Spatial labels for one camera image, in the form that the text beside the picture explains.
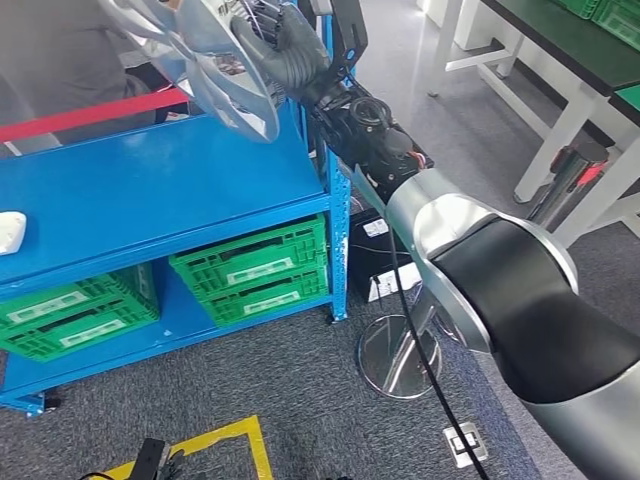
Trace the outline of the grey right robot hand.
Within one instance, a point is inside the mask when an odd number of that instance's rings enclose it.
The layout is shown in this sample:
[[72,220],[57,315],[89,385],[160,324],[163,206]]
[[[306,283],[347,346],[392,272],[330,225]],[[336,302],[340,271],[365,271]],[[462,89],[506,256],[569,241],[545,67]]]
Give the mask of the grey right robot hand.
[[324,44],[294,4],[257,10],[254,17],[259,32],[238,16],[230,29],[254,65],[277,83],[301,88],[330,66]]

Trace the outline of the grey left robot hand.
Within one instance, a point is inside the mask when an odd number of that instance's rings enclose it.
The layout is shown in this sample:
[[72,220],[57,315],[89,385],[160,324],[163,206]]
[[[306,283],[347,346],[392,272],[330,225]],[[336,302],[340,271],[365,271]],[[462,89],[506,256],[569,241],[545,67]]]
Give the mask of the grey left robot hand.
[[185,475],[185,464],[186,462],[185,451],[183,449],[170,454],[164,463],[158,468],[157,480],[178,480],[183,479]]

